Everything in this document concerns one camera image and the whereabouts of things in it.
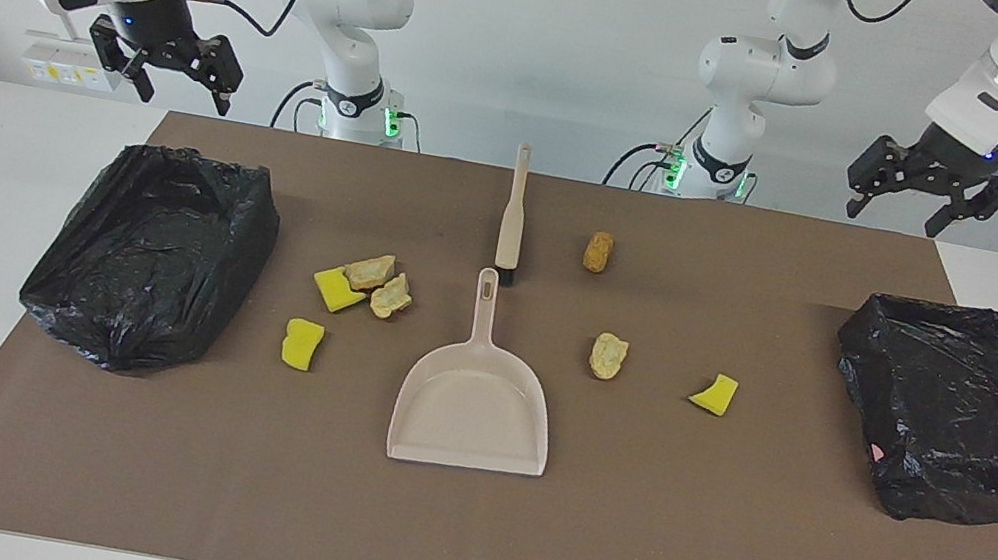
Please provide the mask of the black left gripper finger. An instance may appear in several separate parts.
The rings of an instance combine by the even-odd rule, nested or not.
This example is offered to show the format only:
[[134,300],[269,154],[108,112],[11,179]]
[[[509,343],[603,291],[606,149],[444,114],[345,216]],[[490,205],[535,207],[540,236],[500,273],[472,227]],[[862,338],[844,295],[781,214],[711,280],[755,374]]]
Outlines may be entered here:
[[998,211],[998,170],[991,173],[971,197],[965,195],[965,187],[961,182],[952,181],[948,187],[948,202],[925,221],[925,236],[929,240],[937,238],[944,229],[958,220],[986,221]]
[[847,167],[846,181],[852,196],[847,200],[848,219],[856,219],[875,196],[907,190],[904,181],[910,150],[890,136],[880,136]]

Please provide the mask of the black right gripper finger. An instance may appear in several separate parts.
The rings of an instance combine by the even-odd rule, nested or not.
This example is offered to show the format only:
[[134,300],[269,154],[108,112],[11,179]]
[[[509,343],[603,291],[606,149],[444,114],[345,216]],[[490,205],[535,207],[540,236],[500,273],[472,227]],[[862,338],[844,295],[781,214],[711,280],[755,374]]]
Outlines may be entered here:
[[124,54],[120,46],[121,36],[111,17],[98,15],[91,25],[90,37],[103,70],[118,73],[125,81],[129,81],[141,102],[152,102],[155,89],[146,69],[147,60],[150,59],[149,51],[139,47],[134,48],[130,56]]
[[229,115],[231,97],[243,84],[244,74],[232,42],[226,35],[195,41],[195,57],[190,63],[189,77],[211,94],[219,117]]

